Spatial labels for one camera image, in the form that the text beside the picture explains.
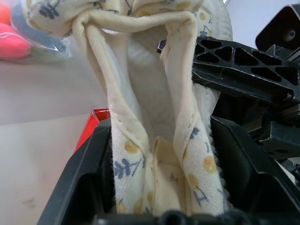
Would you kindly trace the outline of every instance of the white terry cloth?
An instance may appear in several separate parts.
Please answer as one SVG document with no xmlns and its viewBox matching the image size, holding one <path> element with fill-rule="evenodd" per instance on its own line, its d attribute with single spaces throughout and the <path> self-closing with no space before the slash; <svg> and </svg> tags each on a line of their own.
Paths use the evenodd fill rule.
<svg viewBox="0 0 300 225">
<path fill-rule="evenodd" d="M 24 0 L 23 8 L 35 28 L 73 30 L 107 93 L 118 213 L 228 210 L 210 137 L 218 93 L 191 80 L 197 36 L 232 39 L 222 0 Z"/>
</svg>

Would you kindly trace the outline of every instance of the cream fabric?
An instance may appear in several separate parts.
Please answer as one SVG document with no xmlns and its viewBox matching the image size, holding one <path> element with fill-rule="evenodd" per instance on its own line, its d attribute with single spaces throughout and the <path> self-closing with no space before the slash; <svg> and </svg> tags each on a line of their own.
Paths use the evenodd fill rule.
<svg viewBox="0 0 300 225">
<path fill-rule="evenodd" d="M 23 8 L 35 28 L 73 31 L 106 90 L 118 213 L 228 210 L 210 137 L 218 93 L 191 81 L 197 36 L 232 39 L 222 0 L 27 0 Z"/>
</svg>

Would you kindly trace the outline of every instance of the pink object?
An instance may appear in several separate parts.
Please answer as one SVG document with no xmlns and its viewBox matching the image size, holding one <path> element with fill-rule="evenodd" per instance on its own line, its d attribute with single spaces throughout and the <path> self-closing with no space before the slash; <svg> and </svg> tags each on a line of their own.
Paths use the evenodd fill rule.
<svg viewBox="0 0 300 225">
<path fill-rule="evenodd" d="M 30 53 L 30 44 L 10 26 L 0 23 L 0 59 L 23 58 Z"/>
</svg>

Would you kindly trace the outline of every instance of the white towel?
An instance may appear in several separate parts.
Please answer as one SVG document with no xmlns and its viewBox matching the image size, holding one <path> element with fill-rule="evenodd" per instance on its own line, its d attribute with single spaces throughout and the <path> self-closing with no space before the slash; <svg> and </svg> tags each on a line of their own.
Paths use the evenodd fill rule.
<svg viewBox="0 0 300 225">
<path fill-rule="evenodd" d="M 107 93 L 118 213 L 228 210 L 210 137 L 218 93 L 191 80 L 197 36 L 232 39 L 222 0 L 24 0 L 23 8 L 37 29 L 73 30 Z"/>
</svg>

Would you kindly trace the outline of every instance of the clear plastic bag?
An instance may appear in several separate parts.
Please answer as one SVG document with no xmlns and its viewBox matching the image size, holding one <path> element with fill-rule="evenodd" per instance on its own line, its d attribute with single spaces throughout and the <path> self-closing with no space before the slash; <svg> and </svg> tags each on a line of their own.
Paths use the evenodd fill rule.
<svg viewBox="0 0 300 225">
<path fill-rule="evenodd" d="M 69 39 L 51 37 L 29 26 L 18 2 L 7 5 L 10 7 L 11 23 L 0 23 L 0 60 L 30 64 L 72 57 Z"/>
</svg>

